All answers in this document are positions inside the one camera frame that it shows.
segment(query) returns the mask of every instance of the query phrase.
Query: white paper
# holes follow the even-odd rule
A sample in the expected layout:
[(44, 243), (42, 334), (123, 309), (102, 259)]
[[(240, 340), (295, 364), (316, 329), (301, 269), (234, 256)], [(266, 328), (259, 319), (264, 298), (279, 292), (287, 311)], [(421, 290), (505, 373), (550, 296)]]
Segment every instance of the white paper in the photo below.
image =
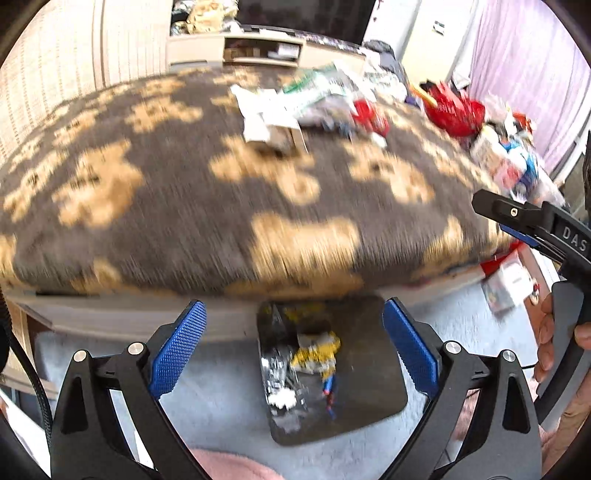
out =
[(279, 43), (277, 54), (280, 57), (296, 59), (300, 55), (300, 46), (294, 45), (293, 43)]

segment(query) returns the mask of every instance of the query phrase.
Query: brown patterned blanket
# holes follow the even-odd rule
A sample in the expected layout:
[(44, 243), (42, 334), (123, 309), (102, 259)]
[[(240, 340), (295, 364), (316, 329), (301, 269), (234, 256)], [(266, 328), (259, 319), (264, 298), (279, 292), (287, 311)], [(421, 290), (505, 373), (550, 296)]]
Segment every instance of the brown patterned blanket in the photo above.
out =
[(508, 237), (474, 214), (496, 190), (407, 105), (388, 149), (306, 133), (309, 154), (242, 140), (229, 86), (285, 70), (196, 69), (60, 105), (0, 170), (0, 278), (37, 292), (339, 297), (489, 258)]

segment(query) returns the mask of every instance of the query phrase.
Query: blue rubber grip pad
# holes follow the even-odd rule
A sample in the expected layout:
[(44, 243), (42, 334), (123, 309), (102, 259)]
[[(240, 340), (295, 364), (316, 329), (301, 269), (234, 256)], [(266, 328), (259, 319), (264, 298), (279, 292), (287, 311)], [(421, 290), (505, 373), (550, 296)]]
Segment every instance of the blue rubber grip pad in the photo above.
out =
[(439, 392), (437, 361), (414, 329), (412, 321), (392, 300), (384, 304), (382, 321), (415, 388), (429, 398), (435, 398)]
[(154, 398), (159, 399), (161, 395), (172, 392), (206, 326), (205, 305), (198, 301), (181, 320), (152, 363), (152, 380), (148, 388)]
[(540, 246), (540, 243), (529, 235), (524, 235), (523, 233), (513, 230), (511, 227), (503, 225), (502, 223), (499, 223), (499, 226), (505, 233), (514, 236), (517, 240), (521, 240), (524, 244), (529, 245), (531, 248)]

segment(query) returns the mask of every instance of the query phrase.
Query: yellow toy figure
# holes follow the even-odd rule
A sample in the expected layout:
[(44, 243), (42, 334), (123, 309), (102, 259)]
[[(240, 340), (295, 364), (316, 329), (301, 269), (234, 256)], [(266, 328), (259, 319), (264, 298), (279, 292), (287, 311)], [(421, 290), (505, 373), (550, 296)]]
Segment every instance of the yellow toy figure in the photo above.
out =
[(334, 332), (323, 333), (320, 336), (298, 335), (298, 341), (300, 349), (290, 362), (293, 370), (306, 374), (320, 374), (323, 382), (335, 374), (335, 355), (340, 348), (340, 339)]

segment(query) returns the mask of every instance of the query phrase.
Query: black cable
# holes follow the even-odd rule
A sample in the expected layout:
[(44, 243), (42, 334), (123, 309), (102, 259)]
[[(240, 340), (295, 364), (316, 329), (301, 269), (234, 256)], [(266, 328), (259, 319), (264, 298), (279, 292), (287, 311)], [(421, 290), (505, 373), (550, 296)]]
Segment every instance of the black cable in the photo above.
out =
[(27, 377), (31, 381), (31, 385), (33, 386), (33, 390), (35, 391), (35, 395), (37, 396), (37, 401), (39, 402), (39, 408), (41, 409), (41, 418), (43, 420), (43, 430), (45, 430), (47, 446), (50, 448), (51, 451), (51, 427), (53, 425), (53, 416), (51, 415), (51, 407), (49, 406), (49, 400), (47, 399), (47, 394), (45, 393), (45, 389), (41, 384), (39, 375), (37, 375), (37, 372), (35, 371), (35, 367), (33, 367), (33, 364), (31, 363), (31, 360), (29, 360), (29, 357), (25, 353), (25, 350), (23, 350), (18, 339), (14, 336), (14, 333), (12, 331), (12, 318), (10, 317), (10, 311), (8, 310), (8, 306), (6, 305), (6, 301), (4, 300), (4, 294), (2, 294), (1, 288), (0, 325), (6, 332), (10, 348), (14, 352), (14, 355), (17, 357), (17, 360), (21, 363), (23, 370), (25, 371)]

